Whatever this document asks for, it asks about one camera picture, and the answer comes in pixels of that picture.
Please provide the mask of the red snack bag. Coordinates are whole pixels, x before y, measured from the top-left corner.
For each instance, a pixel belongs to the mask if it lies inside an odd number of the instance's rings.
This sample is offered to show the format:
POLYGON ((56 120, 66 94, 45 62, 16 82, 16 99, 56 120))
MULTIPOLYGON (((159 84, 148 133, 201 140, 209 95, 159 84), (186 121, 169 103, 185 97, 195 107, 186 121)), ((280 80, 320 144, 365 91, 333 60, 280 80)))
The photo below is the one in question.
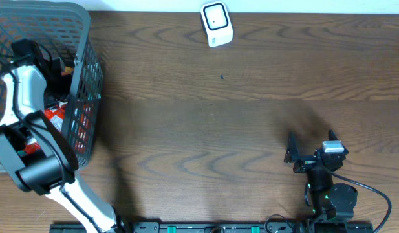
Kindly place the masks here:
MULTIPOLYGON (((45 116, 50 120, 54 127, 61 131, 63 120, 65 118, 65 108, 67 106, 66 102, 59 102, 52 107, 47 107, 45 109, 45 116)), ((19 152, 21 156, 31 155, 38 152, 41 146, 38 144, 37 140, 32 136, 31 132, 27 131, 27 142, 25 143, 24 149, 19 152)))

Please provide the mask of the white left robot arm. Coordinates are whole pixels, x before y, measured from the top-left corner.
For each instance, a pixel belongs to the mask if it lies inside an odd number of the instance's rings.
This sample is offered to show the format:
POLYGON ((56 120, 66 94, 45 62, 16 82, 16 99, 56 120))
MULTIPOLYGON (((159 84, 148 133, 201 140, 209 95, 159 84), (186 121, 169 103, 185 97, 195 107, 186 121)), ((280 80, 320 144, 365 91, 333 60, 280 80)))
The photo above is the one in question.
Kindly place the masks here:
POLYGON ((45 116, 47 81, 34 65, 2 62, 6 107, 0 121, 0 163, 16 186, 66 208, 87 232, 127 232, 112 205, 82 179, 75 152, 45 116))

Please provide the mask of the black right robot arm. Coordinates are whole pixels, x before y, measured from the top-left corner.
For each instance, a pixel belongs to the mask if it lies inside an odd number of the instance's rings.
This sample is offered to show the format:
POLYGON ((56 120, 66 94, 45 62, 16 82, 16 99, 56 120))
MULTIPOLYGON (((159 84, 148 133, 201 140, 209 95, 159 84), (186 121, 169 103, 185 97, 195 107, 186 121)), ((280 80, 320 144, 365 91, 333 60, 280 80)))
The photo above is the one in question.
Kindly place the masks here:
POLYGON ((312 155, 301 155, 297 140, 290 133, 284 162, 294 165, 294 173, 307 175, 306 194, 311 200, 306 204, 314 208, 315 215, 324 214, 327 221, 343 221, 353 218, 358 192, 351 185, 333 181, 332 172, 343 166, 349 151, 333 131, 328 132, 328 137, 312 155))

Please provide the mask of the small orange box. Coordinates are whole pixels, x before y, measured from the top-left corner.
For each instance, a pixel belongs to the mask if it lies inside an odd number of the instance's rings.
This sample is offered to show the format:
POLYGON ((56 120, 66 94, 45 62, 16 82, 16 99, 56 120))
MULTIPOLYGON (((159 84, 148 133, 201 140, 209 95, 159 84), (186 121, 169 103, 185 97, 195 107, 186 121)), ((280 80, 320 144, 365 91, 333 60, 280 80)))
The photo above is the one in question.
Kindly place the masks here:
POLYGON ((64 72, 62 73, 63 76, 72 74, 74 72, 74 68, 65 66, 64 72))

